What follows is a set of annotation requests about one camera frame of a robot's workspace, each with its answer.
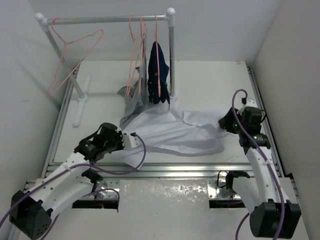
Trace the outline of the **white shirt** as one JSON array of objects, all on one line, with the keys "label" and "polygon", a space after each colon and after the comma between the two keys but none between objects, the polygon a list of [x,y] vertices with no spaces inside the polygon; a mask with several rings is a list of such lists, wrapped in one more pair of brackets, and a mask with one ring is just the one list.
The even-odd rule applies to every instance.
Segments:
[{"label": "white shirt", "polygon": [[218,123],[227,112],[226,107],[200,111],[176,107],[167,112],[154,107],[134,118],[123,131],[142,138],[148,163],[244,163],[238,137]]}]

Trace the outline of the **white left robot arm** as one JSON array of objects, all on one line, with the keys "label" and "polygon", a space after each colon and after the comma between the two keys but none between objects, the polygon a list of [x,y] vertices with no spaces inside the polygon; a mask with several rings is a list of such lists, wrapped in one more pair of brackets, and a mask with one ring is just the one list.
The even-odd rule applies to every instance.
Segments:
[{"label": "white left robot arm", "polygon": [[38,240],[55,217],[102,182],[93,165],[105,154],[123,148],[123,134],[117,126],[102,123],[48,177],[27,192],[19,190],[12,196],[9,221],[31,240]]}]

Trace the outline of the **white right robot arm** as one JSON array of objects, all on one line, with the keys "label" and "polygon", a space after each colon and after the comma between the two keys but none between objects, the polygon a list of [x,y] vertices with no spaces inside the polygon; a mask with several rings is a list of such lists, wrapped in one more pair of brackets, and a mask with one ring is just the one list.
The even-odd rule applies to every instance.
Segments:
[{"label": "white right robot arm", "polygon": [[240,170],[229,171],[225,178],[226,189],[240,195],[248,210],[251,233],[256,238],[291,239],[301,209],[281,186],[270,141],[261,133],[262,111],[253,106],[230,108],[218,123],[223,130],[239,136],[239,145],[254,173],[254,180]]}]

